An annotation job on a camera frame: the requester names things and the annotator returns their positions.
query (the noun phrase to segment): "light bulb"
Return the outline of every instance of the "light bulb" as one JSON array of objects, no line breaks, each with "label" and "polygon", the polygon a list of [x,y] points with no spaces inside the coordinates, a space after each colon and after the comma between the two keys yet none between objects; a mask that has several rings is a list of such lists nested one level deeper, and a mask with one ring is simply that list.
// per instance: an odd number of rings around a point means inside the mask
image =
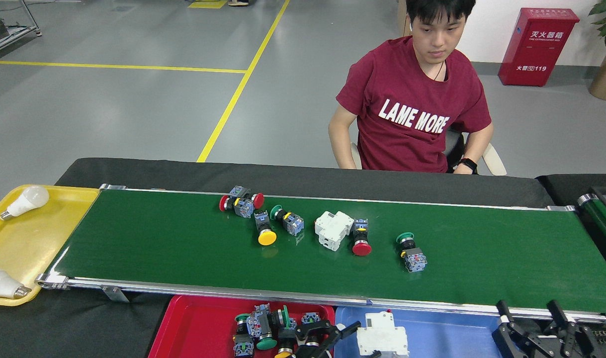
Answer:
[{"label": "light bulb", "polygon": [[11,278],[5,270],[0,269],[0,297],[23,298],[29,292],[31,292],[31,288],[19,283]]},{"label": "light bulb", "polygon": [[31,185],[22,191],[21,195],[12,202],[7,210],[0,214],[2,220],[22,215],[27,211],[44,206],[49,201],[49,192],[39,185]]}]

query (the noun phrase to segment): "cable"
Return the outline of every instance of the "cable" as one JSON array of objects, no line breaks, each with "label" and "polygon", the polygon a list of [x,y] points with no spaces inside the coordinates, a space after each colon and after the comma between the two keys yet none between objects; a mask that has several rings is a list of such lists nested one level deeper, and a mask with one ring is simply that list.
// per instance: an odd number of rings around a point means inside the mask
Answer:
[{"label": "cable", "polygon": [[[52,2],[56,2],[57,0],[52,0],[52,1],[43,1],[43,2],[32,2],[30,4],[27,4],[26,6],[31,6],[31,5],[37,5],[37,4],[50,4]],[[2,11],[12,11],[12,10],[17,10],[17,9],[21,9],[22,6],[18,6],[18,7],[14,7],[13,9],[1,9],[0,12]]]}]

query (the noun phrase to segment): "white circuit breaker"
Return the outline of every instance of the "white circuit breaker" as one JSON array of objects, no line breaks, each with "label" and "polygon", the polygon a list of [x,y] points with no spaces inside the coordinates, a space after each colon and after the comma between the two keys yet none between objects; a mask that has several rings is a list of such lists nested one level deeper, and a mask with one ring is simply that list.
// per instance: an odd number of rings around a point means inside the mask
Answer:
[{"label": "white circuit breaker", "polygon": [[361,356],[380,351],[382,358],[409,358],[407,332],[396,327],[393,313],[365,313],[366,327],[358,328],[356,337]]},{"label": "white circuit breaker", "polygon": [[337,211],[335,214],[325,211],[316,219],[314,230],[321,245],[336,251],[341,246],[343,238],[349,234],[352,225],[353,219],[342,211]]}]

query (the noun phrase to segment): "shoe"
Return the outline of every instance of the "shoe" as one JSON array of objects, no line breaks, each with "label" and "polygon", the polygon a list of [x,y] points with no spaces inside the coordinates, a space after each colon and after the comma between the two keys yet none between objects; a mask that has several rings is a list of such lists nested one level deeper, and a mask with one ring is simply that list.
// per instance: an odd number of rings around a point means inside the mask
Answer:
[{"label": "shoe", "polygon": [[228,6],[248,6],[250,5],[249,0],[230,0]]}]

